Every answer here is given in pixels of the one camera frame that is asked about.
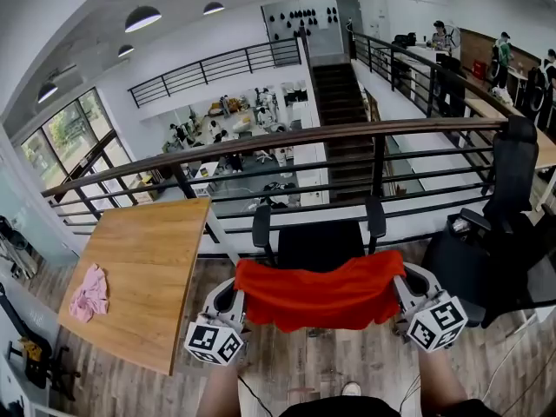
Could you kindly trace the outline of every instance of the red cloth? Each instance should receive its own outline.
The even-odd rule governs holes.
[[[274,322],[283,332],[304,327],[359,330],[400,310],[395,275],[405,276],[395,250],[352,258],[326,274],[240,260],[235,288],[245,292],[247,317],[255,324]]]

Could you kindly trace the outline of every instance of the wooden handrail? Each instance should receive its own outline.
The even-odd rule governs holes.
[[[498,99],[491,96],[486,91],[479,88],[477,85],[474,85],[473,83],[469,82],[467,79],[464,79],[463,77],[458,76],[457,74],[453,73],[449,69],[442,68],[439,64],[431,62],[430,60],[426,59],[425,57],[419,56],[418,54],[414,54],[411,51],[404,50],[403,48],[401,48],[399,46],[396,46],[396,45],[393,45],[391,43],[385,42],[384,40],[380,40],[379,38],[366,36],[365,34],[361,34],[359,32],[355,32],[354,36],[366,38],[366,39],[370,40],[371,42],[378,43],[380,45],[388,47],[389,49],[391,49],[395,52],[405,54],[406,56],[411,57],[415,61],[425,64],[426,66],[430,67],[432,70],[435,70],[437,73],[442,74],[448,81],[453,82],[453,83],[457,83],[459,85],[464,86],[466,89],[469,89],[469,91],[471,91],[476,96],[478,96],[479,99],[484,100],[489,105],[492,105],[494,108],[496,108],[503,116],[508,117],[508,116],[513,115],[513,112],[504,103],[500,102]]]
[[[409,119],[399,121],[346,123],[342,125],[302,129],[299,131],[288,131],[285,133],[274,133],[272,135],[254,136],[234,141],[215,143],[204,147],[196,147],[188,151],[161,154],[147,159],[142,159],[141,161],[131,162],[120,167],[107,169],[100,173],[95,173],[94,175],[85,176],[84,178],[67,182],[52,189],[44,190],[42,195],[44,197],[60,195],[72,189],[107,181],[116,177],[135,175],[152,169],[159,169],[185,162],[211,159],[228,154],[246,153],[262,149],[276,149],[279,147],[291,147],[306,143],[325,142],[334,139],[356,136],[403,135],[459,130],[500,129],[505,122],[506,119],[468,117],[452,117],[447,119]]]

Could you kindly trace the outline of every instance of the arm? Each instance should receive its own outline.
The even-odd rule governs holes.
[[[467,394],[455,376],[446,350],[430,354],[419,349],[420,407],[423,417],[443,412],[467,400]]]
[[[235,366],[213,367],[196,417],[241,417]]]

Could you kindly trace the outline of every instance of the window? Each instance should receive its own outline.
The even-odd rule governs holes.
[[[99,142],[112,140],[108,145]],[[22,150],[33,169],[44,181],[47,189],[56,187],[66,179],[76,179],[129,163],[95,89],[87,91],[75,101],[53,115],[40,129],[22,144]],[[82,187],[87,196],[98,196],[129,189],[137,175],[128,175],[117,180]],[[77,201],[73,190],[57,202]],[[133,195],[113,196],[92,201],[98,210],[128,207],[136,203]],[[79,202],[62,206],[64,213],[87,211]],[[93,215],[73,215],[66,221],[71,223],[94,221]]]

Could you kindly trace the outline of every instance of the staircase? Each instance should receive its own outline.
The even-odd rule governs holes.
[[[368,122],[361,90],[350,63],[314,67],[313,72],[321,125]],[[370,137],[346,138],[325,144],[325,149],[328,158],[361,158],[374,153],[374,144]],[[370,162],[328,170],[330,183],[361,181],[369,184],[372,177],[373,165]],[[369,191],[368,186],[331,190],[330,201],[363,200]]]

